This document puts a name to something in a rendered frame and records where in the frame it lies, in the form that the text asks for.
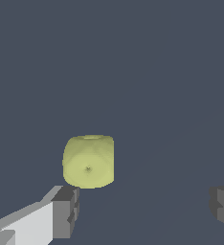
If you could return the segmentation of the yellow-green rounded fruit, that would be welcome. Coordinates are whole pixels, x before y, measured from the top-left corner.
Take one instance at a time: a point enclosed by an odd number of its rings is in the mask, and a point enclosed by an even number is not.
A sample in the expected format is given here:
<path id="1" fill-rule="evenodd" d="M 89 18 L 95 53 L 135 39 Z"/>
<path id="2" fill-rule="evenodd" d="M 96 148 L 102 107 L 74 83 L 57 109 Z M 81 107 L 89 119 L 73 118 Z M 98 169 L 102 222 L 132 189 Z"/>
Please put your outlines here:
<path id="1" fill-rule="evenodd" d="M 62 159 L 64 180 L 81 189 L 98 189 L 114 181 L 114 140 L 111 136 L 71 138 Z"/>

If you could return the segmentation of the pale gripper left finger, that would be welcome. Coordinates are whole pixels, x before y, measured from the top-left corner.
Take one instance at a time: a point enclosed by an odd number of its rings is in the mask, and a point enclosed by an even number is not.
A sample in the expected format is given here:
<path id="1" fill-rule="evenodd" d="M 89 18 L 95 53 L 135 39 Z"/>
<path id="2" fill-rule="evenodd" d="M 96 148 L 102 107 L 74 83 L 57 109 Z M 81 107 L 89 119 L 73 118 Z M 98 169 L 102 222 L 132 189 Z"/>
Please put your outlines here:
<path id="1" fill-rule="evenodd" d="M 0 245 L 50 245 L 54 238 L 70 238 L 78 197 L 78 187 L 54 186 L 41 201 L 0 218 Z"/>

